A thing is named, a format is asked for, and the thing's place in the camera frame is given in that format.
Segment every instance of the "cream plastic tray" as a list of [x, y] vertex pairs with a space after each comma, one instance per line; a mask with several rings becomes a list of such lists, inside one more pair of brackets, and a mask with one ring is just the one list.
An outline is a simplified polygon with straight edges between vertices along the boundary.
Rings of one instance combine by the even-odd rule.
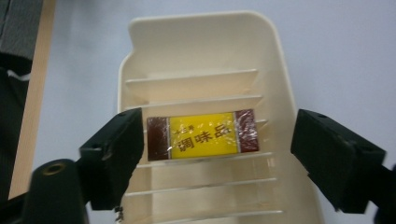
[[138, 19], [129, 32], [120, 112], [142, 107], [146, 127], [152, 116], [253, 108], [260, 151], [150, 162], [145, 148], [122, 199], [123, 223], [322, 222], [306, 171], [290, 154], [296, 110], [271, 22], [229, 12]]

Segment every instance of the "plastic wrapper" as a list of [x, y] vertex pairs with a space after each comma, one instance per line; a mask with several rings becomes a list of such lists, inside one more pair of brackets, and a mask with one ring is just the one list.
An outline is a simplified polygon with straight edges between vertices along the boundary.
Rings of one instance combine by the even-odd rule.
[[148, 160], [196, 158], [259, 150], [252, 109], [148, 118]]

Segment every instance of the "gray floor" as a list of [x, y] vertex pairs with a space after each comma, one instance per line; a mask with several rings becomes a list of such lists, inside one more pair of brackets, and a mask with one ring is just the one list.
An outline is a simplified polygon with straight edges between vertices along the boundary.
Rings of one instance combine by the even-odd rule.
[[0, 0], [0, 52], [33, 59], [42, 0]]

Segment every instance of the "yellow label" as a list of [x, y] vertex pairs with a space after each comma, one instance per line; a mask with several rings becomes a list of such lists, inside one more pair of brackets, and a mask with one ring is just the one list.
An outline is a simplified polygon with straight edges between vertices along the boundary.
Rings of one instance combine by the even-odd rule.
[[169, 119], [172, 159], [238, 152], [233, 113]]

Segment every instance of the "tray slot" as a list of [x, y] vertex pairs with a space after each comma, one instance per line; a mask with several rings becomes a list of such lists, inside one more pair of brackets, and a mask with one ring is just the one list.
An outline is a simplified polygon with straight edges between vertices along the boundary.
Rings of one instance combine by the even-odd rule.
[[262, 99], [263, 96], [259, 94], [237, 95], [203, 100], [137, 105], [126, 107], [125, 109], [142, 107], [143, 120], [146, 120], [148, 117], [192, 116], [250, 109], [255, 108], [258, 104], [262, 104]]
[[151, 214], [146, 217], [134, 212], [131, 223], [185, 223], [211, 218], [243, 217], [282, 214], [274, 202], [273, 186], [255, 183], [223, 186], [209, 189], [192, 189], [157, 194], [124, 197], [125, 211], [134, 211], [130, 205], [139, 198], [151, 199]]
[[273, 177], [273, 178], [266, 178], [266, 179], [241, 180], [241, 181], [224, 182], [224, 183], [218, 183], [218, 184], [198, 185], [198, 186], [191, 186], [191, 187], [184, 187], [184, 188], [155, 189], [155, 190], [130, 192], [130, 193], [125, 193], [125, 197], [134, 197], [134, 196], [145, 195], [145, 194], [166, 193], [166, 192], [189, 190], [189, 189], [203, 189], [203, 188], [215, 188], [215, 187], [223, 187], [223, 186], [256, 184], [256, 183], [264, 183], [264, 182], [272, 182], [272, 181], [276, 181], [276, 178]]
[[[138, 168], [130, 181], [127, 193], [140, 191], [157, 191], [168, 189], [203, 188], [226, 185], [225, 183], [246, 184], [254, 180], [257, 182], [273, 181], [268, 163], [270, 158], [257, 157], [246, 160], [218, 160], [213, 162], [199, 162], [180, 166], [160, 166]], [[152, 171], [153, 180], [150, 183], [139, 183], [145, 179], [147, 170]]]
[[257, 75], [257, 69], [248, 69], [184, 77], [128, 79], [125, 85], [129, 89], [131, 104], [146, 105], [247, 94]]

